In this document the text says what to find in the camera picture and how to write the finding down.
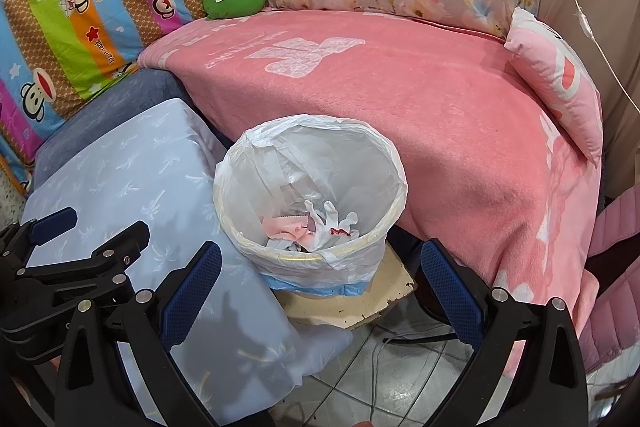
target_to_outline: pink quilted jacket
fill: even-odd
[[[640,233],[640,185],[630,188],[597,218],[588,257]],[[580,335],[587,373],[640,340],[640,257],[595,302]]]

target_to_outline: blue rubber pad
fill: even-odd
[[[477,351],[484,341],[484,331],[482,310],[475,299],[433,241],[422,245],[420,263],[456,335]]]
[[[29,241],[32,245],[40,247],[60,234],[71,230],[77,222],[78,214],[68,206],[34,223],[29,234]]]
[[[164,350],[169,351],[187,338],[221,269],[220,247],[212,243],[164,308],[160,333]]]

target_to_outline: trash bin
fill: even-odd
[[[370,125],[302,114],[248,130],[216,167],[220,225],[272,289],[319,296],[361,295],[385,251],[386,232],[404,210],[404,168],[393,143]],[[266,217],[305,213],[331,201],[358,214],[360,236],[331,248],[268,248]]]

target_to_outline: hanging white cord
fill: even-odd
[[[602,50],[602,48],[598,44],[598,41],[596,40],[596,37],[593,35],[593,31],[591,29],[589,21],[587,20],[587,16],[582,11],[582,7],[580,6],[580,3],[578,3],[578,0],[574,0],[574,1],[575,1],[576,7],[578,8],[578,19],[580,19],[580,27],[582,28],[582,31],[596,45],[596,47],[598,48],[598,51],[602,55],[602,58],[604,58],[604,61],[607,63],[607,66],[609,67],[609,71],[611,71],[611,74],[613,75],[613,78],[616,79],[616,82],[620,86],[620,89],[622,89],[622,92],[629,99],[629,102],[631,102],[631,104],[636,108],[636,111],[638,111],[638,113],[640,113],[640,109],[638,109],[638,106],[636,105],[636,102],[634,102],[633,99],[629,96],[629,93],[626,92],[625,87],[622,85],[622,82],[620,82],[618,76],[616,75],[616,72],[611,67],[611,64],[609,63],[609,60],[607,59],[607,55],[604,54],[604,51]]]
[[[373,422],[373,413],[376,411],[376,402],[378,400],[378,366],[380,365],[380,354],[382,350],[385,349],[386,344],[389,344],[392,340],[397,339],[398,337],[407,337],[408,335],[424,335],[425,333],[430,333],[433,330],[441,328],[442,326],[446,326],[444,324],[438,324],[433,328],[429,328],[426,331],[417,331],[415,333],[400,333],[398,335],[393,335],[391,338],[383,339],[380,343],[382,346],[378,350],[378,355],[376,356],[376,346],[373,347],[371,351],[371,412],[369,414],[369,421]]]

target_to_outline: colorful striped blanket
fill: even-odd
[[[135,70],[142,49],[203,15],[202,0],[2,0],[0,165],[21,192],[65,120]]]

